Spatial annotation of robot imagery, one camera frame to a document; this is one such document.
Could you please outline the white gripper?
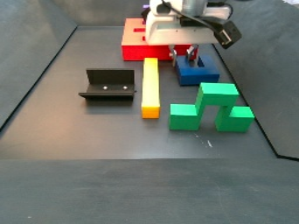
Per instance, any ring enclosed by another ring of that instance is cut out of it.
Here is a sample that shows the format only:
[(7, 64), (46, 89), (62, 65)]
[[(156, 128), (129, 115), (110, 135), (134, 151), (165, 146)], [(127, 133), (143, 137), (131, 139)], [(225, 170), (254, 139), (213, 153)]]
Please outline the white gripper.
[(150, 0), (146, 16), (146, 42), (152, 46), (169, 45), (173, 66), (177, 63), (176, 45), (193, 44), (186, 51), (188, 64), (198, 55), (198, 44), (220, 43), (216, 25), (230, 21), (232, 7), (209, 0)]

